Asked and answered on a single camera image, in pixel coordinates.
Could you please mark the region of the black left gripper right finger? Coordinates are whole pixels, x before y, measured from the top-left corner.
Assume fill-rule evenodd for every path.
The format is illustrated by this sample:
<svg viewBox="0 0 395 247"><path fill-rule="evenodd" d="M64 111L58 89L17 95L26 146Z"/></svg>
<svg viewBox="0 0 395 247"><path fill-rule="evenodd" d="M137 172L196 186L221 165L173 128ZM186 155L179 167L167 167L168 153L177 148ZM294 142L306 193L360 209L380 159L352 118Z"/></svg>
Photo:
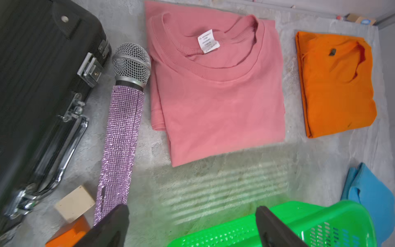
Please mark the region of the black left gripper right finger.
<svg viewBox="0 0 395 247"><path fill-rule="evenodd" d="M258 207L255 216L263 247L308 247L266 206Z"/></svg>

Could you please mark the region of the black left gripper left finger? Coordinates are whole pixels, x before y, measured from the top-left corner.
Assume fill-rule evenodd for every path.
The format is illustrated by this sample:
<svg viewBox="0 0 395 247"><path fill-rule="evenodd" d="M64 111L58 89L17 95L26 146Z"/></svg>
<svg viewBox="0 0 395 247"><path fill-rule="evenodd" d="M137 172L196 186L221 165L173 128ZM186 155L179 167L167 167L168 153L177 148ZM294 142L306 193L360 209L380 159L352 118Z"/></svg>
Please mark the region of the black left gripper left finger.
<svg viewBox="0 0 395 247"><path fill-rule="evenodd" d="M129 227L129 209L120 204L85 234L74 247L123 247Z"/></svg>

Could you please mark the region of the green plastic basket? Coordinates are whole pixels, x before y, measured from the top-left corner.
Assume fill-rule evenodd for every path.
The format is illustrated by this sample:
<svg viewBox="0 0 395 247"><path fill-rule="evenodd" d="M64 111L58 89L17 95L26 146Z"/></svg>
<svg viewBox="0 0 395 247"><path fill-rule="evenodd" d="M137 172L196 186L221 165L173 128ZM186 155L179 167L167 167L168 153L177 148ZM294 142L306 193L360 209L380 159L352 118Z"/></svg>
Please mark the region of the green plastic basket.
<svg viewBox="0 0 395 247"><path fill-rule="evenodd" d="M345 200L323 207L291 201L271 212L309 247L376 247L376 233L368 211ZM171 247L260 247L255 215L245 216L179 237Z"/></svg>

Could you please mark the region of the blue t-shirt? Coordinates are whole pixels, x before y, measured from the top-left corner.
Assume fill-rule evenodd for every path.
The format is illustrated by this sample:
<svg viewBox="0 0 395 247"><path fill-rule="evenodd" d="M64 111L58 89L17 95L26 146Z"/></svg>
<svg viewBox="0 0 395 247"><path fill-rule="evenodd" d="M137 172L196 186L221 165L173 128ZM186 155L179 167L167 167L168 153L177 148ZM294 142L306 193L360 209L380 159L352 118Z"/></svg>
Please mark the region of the blue t-shirt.
<svg viewBox="0 0 395 247"><path fill-rule="evenodd" d="M378 246L391 236L395 228L395 197L365 163L349 168L340 199L365 207L373 221Z"/></svg>

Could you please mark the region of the pink t-shirt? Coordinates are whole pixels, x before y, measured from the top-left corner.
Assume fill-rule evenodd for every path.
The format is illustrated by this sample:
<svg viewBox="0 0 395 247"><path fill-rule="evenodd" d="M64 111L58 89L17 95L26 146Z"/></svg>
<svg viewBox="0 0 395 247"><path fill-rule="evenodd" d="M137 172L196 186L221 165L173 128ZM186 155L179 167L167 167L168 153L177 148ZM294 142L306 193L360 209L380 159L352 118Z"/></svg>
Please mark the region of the pink t-shirt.
<svg viewBox="0 0 395 247"><path fill-rule="evenodd" d="M151 125L173 167L285 139L283 56L274 20L145 2Z"/></svg>

